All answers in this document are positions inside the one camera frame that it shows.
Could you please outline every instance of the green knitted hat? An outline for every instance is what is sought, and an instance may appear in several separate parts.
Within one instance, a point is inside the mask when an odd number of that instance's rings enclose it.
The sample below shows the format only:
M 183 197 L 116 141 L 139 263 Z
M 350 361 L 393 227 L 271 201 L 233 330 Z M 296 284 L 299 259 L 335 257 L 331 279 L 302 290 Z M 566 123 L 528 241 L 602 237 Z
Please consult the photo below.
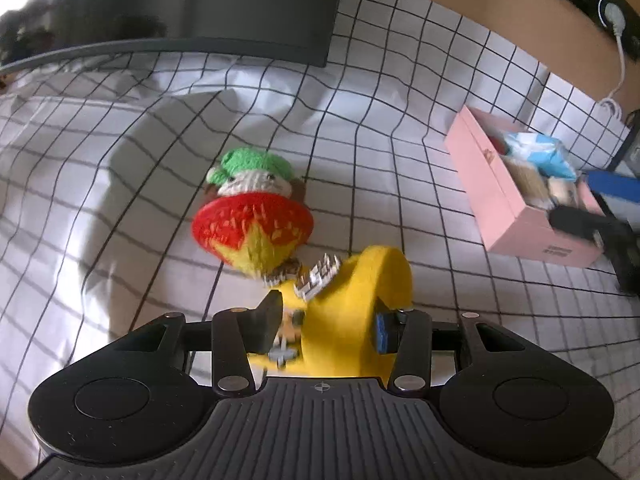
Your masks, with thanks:
M 236 148 L 222 157 L 219 166 L 214 166 L 209 170 L 207 182 L 222 186 L 230 177 L 246 170 L 269 171 L 284 180 L 293 180 L 293 169 L 281 156 L 253 148 Z

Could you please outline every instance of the yellow object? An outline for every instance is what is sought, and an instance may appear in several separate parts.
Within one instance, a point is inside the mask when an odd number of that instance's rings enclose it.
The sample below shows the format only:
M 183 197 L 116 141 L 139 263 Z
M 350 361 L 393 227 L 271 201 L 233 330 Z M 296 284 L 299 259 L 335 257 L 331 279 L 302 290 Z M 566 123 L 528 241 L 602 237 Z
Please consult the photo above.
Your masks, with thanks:
M 318 296 L 304 303 L 293 282 L 276 287 L 287 308 L 306 308 L 300 349 L 284 373 L 309 377 L 380 377 L 386 384 L 395 354 L 380 355 L 372 339 L 377 298 L 389 309 L 412 302 L 411 267 L 396 248 L 371 246 L 346 260 Z M 275 370 L 266 356 L 250 356 L 252 365 Z
M 260 222 L 252 222 L 239 250 L 226 247 L 213 238 L 209 240 L 209 245 L 236 269 L 249 276 L 261 276 L 286 260 L 302 238 L 302 235 L 297 235 L 288 244 L 277 245 L 273 243 L 277 235 L 278 231 L 270 237 L 264 232 Z

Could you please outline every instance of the yellow plastic toy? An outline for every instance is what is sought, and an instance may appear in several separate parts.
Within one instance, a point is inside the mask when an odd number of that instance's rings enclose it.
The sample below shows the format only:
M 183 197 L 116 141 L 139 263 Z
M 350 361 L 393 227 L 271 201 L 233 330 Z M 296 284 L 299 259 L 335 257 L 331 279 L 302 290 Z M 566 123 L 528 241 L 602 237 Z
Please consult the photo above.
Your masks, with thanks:
M 277 287 L 284 306 L 304 309 L 298 357 L 287 362 L 287 375 L 308 377 L 380 377 L 388 381 L 395 354 L 378 354 L 372 324 L 378 298 L 391 310 L 412 302 L 411 267 L 396 248 L 371 246 L 352 256 L 338 275 L 308 303 L 293 292 L 293 281 Z M 249 355 L 254 367 L 277 370 L 265 355 Z

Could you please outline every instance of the knitted doll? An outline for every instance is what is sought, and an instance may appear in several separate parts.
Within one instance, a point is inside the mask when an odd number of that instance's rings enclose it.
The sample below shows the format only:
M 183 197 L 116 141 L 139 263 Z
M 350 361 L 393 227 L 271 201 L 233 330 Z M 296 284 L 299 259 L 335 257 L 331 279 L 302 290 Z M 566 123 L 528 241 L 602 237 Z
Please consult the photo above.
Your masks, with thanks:
M 212 198 L 191 225 L 205 250 L 245 274 L 267 279 L 309 238 L 314 221 L 304 184 L 282 157 L 253 148 L 228 152 L 207 173 Z

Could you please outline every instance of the white cable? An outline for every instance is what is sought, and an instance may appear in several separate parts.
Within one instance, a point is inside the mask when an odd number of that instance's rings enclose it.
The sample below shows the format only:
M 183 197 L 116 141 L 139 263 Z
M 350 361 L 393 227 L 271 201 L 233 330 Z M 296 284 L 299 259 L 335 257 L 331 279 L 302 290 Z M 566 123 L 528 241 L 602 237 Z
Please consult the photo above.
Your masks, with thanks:
M 622 49 L 622 32 L 625 30 L 625 17 L 616 4 L 607 4 L 605 7 L 605 17 L 613 26 L 613 34 L 616 37 L 616 44 L 618 45 L 618 54 L 620 56 L 620 81 L 617 86 L 609 92 L 609 95 L 599 101 L 598 104 L 608 107 L 611 111 L 611 116 L 622 121 L 622 107 L 613 98 L 613 96 L 618 90 L 620 90 L 622 84 L 625 82 L 625 51 Z

